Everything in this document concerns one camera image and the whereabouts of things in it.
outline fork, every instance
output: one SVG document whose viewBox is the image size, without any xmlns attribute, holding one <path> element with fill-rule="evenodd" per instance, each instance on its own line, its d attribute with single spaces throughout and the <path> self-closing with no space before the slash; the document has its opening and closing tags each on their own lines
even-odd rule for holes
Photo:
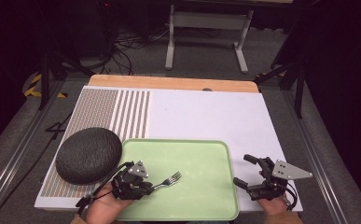
<svg viewBox="0 0 361 224">
<path fill-rule="evenodd" d="M 173 185 L 178 179 L 180 179 L 181 174 L 180 172 L 177 172 L 176 174 L 172 175 L 171 177 L 165 179 L 162 181 L 162 183 L 158 184 L 157 186 L 152 187 L 153 189 L 157 189 L 160 187 L 169 187 Z"/>
</svg>

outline table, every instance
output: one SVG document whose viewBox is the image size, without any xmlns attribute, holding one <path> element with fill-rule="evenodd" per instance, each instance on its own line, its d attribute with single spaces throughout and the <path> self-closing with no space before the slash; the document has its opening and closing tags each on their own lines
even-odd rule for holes
<svg viewBox="0 0 361 224">
<path fill-rule="evenodd" d="M 99 98 L 88 98 L 87 93 L 91 90 L 97 91 Z M 140 102 L 148 102 L 149 105 L 148 113 L 143 110 L 141 122 L 137 122 L 144 125 L 142 131 L 128 132 L 126 130 L 129 128 L 118 127 L 118 123 L 113 121 L 114 116 L 122 115 L 116 114 L 115 111 L 119 110 L 111 105 L 113 95 L 104 96 L 105 92 L 112 90 L 143 91 L 153 99 L 140 98 Z M 285 161 L 262 94 L 258 92 L 256 84 L 249 81 L 95 75 L 80 94 L 63 140 L 77 130 L 90 126 L 116 130 L 122 141 L 134 137 L 222 141 L 229 148 L 234 176 L 250 185 L 260 184 L 263 179 L 258 174 L 258 166 L 243 160 L 244 154 Z M 79 188 L 61 184 L 59 179 L 53 178 L 53 163 L 35 207 L 74 209 L 79 198 L 97 186 Z M 244 190 L 236 190 L 241 212 L 261 211 Z M 302 211 L 301 203 L 294 210 Z"/>
<path fill-rule="evenodd" d="M 291 4 L 292 0 L 256 0 L 256 3 L 275 3 L 275 4 Z M 170 70 L 174 63 L 174 27 L 194 27 L 194 28 L 211 28 L 211 29 L 227 29 L 240 30 L 240 37 L 234 42 L 238 64 L 242 73 L 247 73 L 248 68 L 243 56 L 243 43 L 250 27 L 253 17 L 253 10 L 247 10 L 244 15 L 226 15 L 211 14 L 199 12 L 181 12 L 175 11 L 174 5 L 171 5 L 169 17 L 169 43 L 166 54 L 165 68 Z"/>
</svg>

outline plastic tray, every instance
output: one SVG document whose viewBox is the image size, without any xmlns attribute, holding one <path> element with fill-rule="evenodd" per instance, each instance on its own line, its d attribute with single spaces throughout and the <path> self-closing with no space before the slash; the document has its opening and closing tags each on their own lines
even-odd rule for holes
<svg viewBox="0 0 361 224">
<path fill-rule="evenodd" d="M 220 141 L 129 139 L 121 163 L 143 161 L 157 185 L 177 171 L 181 179 L 123 210 L 123 221 L 233 220 L 238 202 L 227 146 Z"/>
</svg>

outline black cable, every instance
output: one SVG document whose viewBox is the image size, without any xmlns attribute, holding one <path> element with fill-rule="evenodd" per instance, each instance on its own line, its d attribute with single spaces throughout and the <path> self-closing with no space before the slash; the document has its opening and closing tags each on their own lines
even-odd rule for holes
<svg viewBox="0 0 361 224">
<path fill-rule="evenodd" d="M 128 43 L 127 45 L 124 45 L 124 44 L 121 44 L 121 43 L 117 43 L 118 45 L 120 45 L 120 46 L 122 46 L 122 47 L 124 47 L 124 48 L 126 48 L 126 49 L 142 49 L 142 48 L 144 48 L 146 45 L 147 45 L 147 43 L 146 42 L 142 42 L 142 43 L 139 43 L 137 46 L 134 46 L 133 45 L 133 43 L 135 43 L 135 42 L 138 42 L 138 41 L 136 41 L 136 40 L 132 40 L 130 43 Z"/>
<path fill-rule="evenodd" d="M 298 195 L 296 193 L 296 190 L 293 188 L 293 186 L 291 186 L 290 184 L 287 184 L 287 185 L 289 185 L 294 190 L 294 192 L 291 189 L 289 189 L 289 188 L 287 188 L 285 186 L 282 186 L 282 185 L 277 185 L 277 187 L 279 187 L 280 189 L 284 189 L 289 194 L 291 194 L 291 196 L 293 197 L 293 202 L 290 205 L 287 206 L 287 210 L 292 211 L 293 208 L 297 205 L 299 197 L 298 197 Z"/>
<path fill-rule="evenodd" d="M 89 66 L 84 66 L 82 65 L 83 67 L 91 70 L 91 69 L 95 69 L 95 68 L 98 68 L 100 66 L 103 66 L 105 64 L 107 64 L 109 61 L 110 61 L 110 55 L 112 54 L 112 52 L 110 52 L 105 58 L 103 61 L 99 62 L 99 63 L 96 63 L 96 64 L 93 64 L 93 65 L 89 65 Z M 69 67 L 69 66 L 65 66 L 63 65 L 63 68 L 68 71 L 68 72 L 77 72 L 78 70 L 73 68 L 73 67 Z"/>
<path fill-rule="evenodd" d="M 119 62 L 112 56 L 112 59 L 113 59 L 114 62 L 116 62 L 116 64 L 118 65 L 121 74 L 122 74 L 122 70 L 121 70 L 120 67 L 122 66 L 122 67 L 125 67 L 125 68 L 128 69 L 128 71 L 129 71 L 129 72 L 128 72 L 128 76 L 133 75 L 131 59 L 128 57 L 128 55 L 126 55 L 126 54 L 125 54 L 124 52 L 122 52 L 121 50 L 118 51 L 118 54 L 124 55 L 124 56 L 127 58 L 128 63 L 129 63 L 129 66 L 126 66 L 126 65 L 124 65 L 124 64 L 122 64 L 122 63 L 119 63 Z"/>
<path fill-rule="evenodd" d="M 107 71 L 106 68 L 105 68 L 104 70 L 106 71 L 106 73 L 107 73 L 108 75 L 110 75 L 110 72 L 111 72 L 111 71 Z"/>
<path fill-rule="evenodd" d="M 104 64 L 104 66 L 102 66 L 102 70 L 99 74 L 101 74 L 104 71 L 104 67 L 105 67 L 105 64 Z"/>
<path fill-rule="evenodd" d="M 86 195 L 84 197 L 82 197 L 80 199 L 80 201 L 78 201 L 78 203 L 76 204 L 76 207 L 78 207 L 77 210 L 77 214 L 79 214 L 81 216 L 82 212 L 84 211 L 84 208 L 87 207 L 87 205 L 89 205 L 90 203 L 93 203 L 95 200 L 102 198 L 103 196 L 113 192 L 113 191 L 109 191 L 104 195 L 101 195 L 99 197 L 95 196 L 99 193 L 99 191 L 101 191 L 101 189 L 104 187 L 104 185 L 120 170 L 122 169 L 122 167 L 124 166 L 129 166 L 131 163 L 130 162 L 124 162 L 122 165 L 120 165 L 119 167 L 117 167 L 115 170 L 113 170 L 105 179 L 104 181 L 102 181 L 101 185 L 91 194 L 91 195 Z"/>
<path fill-rule="evenodd" d="M 217 31 L 217 34 L 214 34 L 214 35 L 210 35 L 210 34 L 204 32 L 202 29 L 196 29 L 196 31 L 199 32 L 199 33 L 201 33 L 201 34 L 203 34 L 203 35 L 207 35 L 207 36 L 209 36 L 209 37 L 211 37 L 211 38 L 217 37 L 217 36 L 219 36 L 219 35 L 221 34 L 221 30 L 216 30 L 216 31 Z"/>
<path fill-rule="evenodd" d="M 51 136 L 51 138 L 49 139 L 49 142 L 46 144 L 46 146 L 44 147 L 44 149 L 40 152 L 40 154 L 38 155 L 37 159 L 35 160 L 35 162 L 32 164 L 32 166 L 29 168 L 29 170 L 26 172 L 25 175 L 23 175 L 23 177 L 21 178 L 21 180 L 17 183 L 17 185 L 11 190 L 11 192 L 6 196 L 6 198 L 0 202 L 0 210 L 2 209 L 2 207 L 5 205 L 5 203 L 8 201 L 8 199 L 11 197 L 11 195 L 15 192 L 15 190 L 17 190 L 17 188 L 20 186 L 20 184 L 23 182 L 23 180 L 28 176 L 28 174 L 30 174 L 32 172 L 32 170 L 35 168 L 35 166 L 37 165 L 37 163 L 40 161 L 40 159 L 43 157 L 44 153 L 47 151 L 47 149 L 49 148 L 49 145 L 51 144 L 51 142 L 54 140 L 54 138 L 56 138 L 58 132 L 61 131 L 62 126 L 64 125 L 64 123 L 72 116 L 73 111 L 66 117 L 66 119 L 62 122 L 58 124 L 57 129 L 55 130 L 55 133 Z"/>
<path fill-rule="evenodd" d="M 169 32 L 169 29 L 165 29 L 162 34 L 160 34 L 158 37 L 155 37 L 154 39 L 151 38 L 151 36 L 148 38 L 148 43 L 155 42 L 157 40 L 163 39 L 163 36 L 166 35 L 166 33 Z"/>
</svg>

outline metal bracket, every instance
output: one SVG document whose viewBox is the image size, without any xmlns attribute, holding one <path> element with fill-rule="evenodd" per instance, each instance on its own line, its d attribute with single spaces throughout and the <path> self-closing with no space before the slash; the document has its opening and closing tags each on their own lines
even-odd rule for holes
<svg viewBox="0 0 361 224">
<path fill-rule="evenodd" d="M 131 175 L 137 175 L 142 178 L 148 178 L 148 173 L 142 161 L 138 161 L 131 169 L 128 170 Z"/>
<path fill-rule="evenodd" d="M 299 169 L 297 166 L 285 161 L 277 161 L 272 171 L 272 175 L 281 179 L 301 179 L 312 177 L 312 173 Z"/>
</svg>

